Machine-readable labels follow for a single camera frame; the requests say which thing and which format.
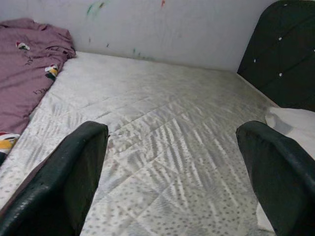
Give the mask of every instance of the bed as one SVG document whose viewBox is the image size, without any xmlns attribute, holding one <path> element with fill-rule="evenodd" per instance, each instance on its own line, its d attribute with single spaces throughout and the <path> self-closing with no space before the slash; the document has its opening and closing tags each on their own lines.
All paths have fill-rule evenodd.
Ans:
<svg viewBox="0 0 315 236">
<path fill-rule="evenodd" d="M 247 121 L 264 122 L 270 106 L 236 73 L 77 52 L 0 167 L 0 208 L 92 120 L 110 137 L 80 235 L 273 236 L 257 227 L 235 135 Z"/>
</svg>

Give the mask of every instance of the dotted pattern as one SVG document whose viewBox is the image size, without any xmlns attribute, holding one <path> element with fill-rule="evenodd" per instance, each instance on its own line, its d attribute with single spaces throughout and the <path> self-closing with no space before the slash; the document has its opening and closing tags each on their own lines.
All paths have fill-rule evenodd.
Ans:
<svg viewBox="0 0 315 236">
<path fill-rule="evenodd" d="M 235 137 L 268 106 L 233 73 L 78 53 L 1 166 L 0 207 L 65 135 L 95 120 L 111 137 L 82 236 L 272 235 L 257 229 Z"/>
</svg>

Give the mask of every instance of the white mattress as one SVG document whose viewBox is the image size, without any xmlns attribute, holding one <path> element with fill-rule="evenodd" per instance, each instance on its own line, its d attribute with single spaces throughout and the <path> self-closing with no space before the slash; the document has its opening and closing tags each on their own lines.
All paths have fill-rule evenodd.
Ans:
<svg viewBox="0 0 315 236">
<path fill-rule="evenodd" d="M 271 103 L 236 74 L 78 52 L 0 168 L 0 207 L 87 120 L 111 137 L 82 236 L 245 236 L 257 200 L 236 128 Z"/>
</svg>

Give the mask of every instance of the quilted mattress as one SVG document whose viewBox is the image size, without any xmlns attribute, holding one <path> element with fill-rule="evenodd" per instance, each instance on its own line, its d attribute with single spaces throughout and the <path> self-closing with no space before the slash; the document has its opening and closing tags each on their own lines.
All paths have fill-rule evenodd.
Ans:
<svg viewBox="0 0 315 236">
<path fill-rule="evenodd" d="M 271 102 L 237 74 L 78 52 L 0 167 L 0 207 L 80 124 L 109 126 L 82 236 L 273 235 L 235 131 Z"/>
</svg>

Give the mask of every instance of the colorful print on blanket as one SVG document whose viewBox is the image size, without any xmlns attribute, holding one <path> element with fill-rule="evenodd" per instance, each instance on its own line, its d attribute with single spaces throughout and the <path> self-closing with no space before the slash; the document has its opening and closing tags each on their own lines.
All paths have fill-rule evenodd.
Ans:
<svg viewBox="0 0 315 236">
<path fill-rule="evenodd" d="M 75 50 L 68 30 L 27 18 L 0 22 L 0 42 L 1 165 Z"/>
</svg>

